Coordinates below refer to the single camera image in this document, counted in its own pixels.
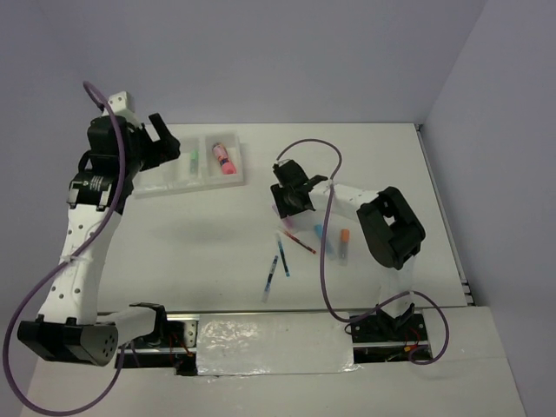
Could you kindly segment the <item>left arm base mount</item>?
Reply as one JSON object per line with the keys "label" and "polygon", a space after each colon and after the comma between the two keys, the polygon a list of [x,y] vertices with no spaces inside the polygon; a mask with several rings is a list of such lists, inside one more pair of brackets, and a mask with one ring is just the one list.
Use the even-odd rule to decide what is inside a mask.
{"label": "left arm base mount", "polygon": [[197,317],[167,314],[162,305],[137,303],[156,312],[154,330],[135,338],[124,350],[123,369],[165,368],[180,376],[197,376]]}

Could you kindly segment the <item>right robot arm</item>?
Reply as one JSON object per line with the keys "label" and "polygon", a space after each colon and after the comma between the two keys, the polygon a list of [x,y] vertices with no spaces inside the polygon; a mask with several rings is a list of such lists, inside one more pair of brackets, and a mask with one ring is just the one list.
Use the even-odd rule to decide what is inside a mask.
{"label": "right robot arm", "polygon": [[397,340],[414,313],[411,300],[413,258],[426,232],[403,194],[337,184],[324,175],[308,177],[293,160],[273,166],[278,183],[270,187],[280,218],[308,211],[326,211],[361,226],[370,255],[387,272],[382,280],[377,314],[379,333]]}

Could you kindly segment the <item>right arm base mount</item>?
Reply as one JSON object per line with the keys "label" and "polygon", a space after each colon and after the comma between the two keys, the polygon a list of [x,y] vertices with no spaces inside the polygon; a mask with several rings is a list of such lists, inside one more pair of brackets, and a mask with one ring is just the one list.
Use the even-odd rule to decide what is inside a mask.
{"label": "right arm base mount", "polygon": [[402,362],[413,353],[415,361],[433,359],[423,314],[414,305],[396,319],[379,310],[366,319],[347,324],[355,364]]}

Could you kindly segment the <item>green highlighter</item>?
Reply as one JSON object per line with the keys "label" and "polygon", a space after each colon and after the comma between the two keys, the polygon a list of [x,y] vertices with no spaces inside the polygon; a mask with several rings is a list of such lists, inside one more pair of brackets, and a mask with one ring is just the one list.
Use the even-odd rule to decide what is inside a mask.
{"label": "green highlighter", "polygon": [[190,152],[189,173],[191,175],[197,175],[198,166],[199,166],[199,151],[197,149],[193,149]]}

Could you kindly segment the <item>pink glue stick tube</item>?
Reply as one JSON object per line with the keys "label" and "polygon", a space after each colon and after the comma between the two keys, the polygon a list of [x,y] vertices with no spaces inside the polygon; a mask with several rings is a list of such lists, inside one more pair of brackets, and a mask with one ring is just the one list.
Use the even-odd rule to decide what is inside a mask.
{"label": "pink glue stick tube", "polygon": [[236,173],[236,167],[231,162],[228,151],[222,143],[215,143],[212,147],[212,153],[224,175],[233,175]]}

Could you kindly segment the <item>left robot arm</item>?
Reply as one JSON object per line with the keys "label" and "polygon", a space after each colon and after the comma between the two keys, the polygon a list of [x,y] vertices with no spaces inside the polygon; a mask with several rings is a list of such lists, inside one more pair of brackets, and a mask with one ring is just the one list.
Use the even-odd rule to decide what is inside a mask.
{"label": "left robot arm", "polygon": [[78,163],[68,197],[68,229],[45,303],[33,321],[21,321],[17,338],[45,361],[103,367],[116,350],[141,338],[164,344],[170,325],[164,306],[138,302],[104,318],[97,316],[100,280],[111,239],[122,219],[135,176],[171,162],[180,144],[162,117],[149,116],[158,140],[128,117],[93,119],[89,150]]}

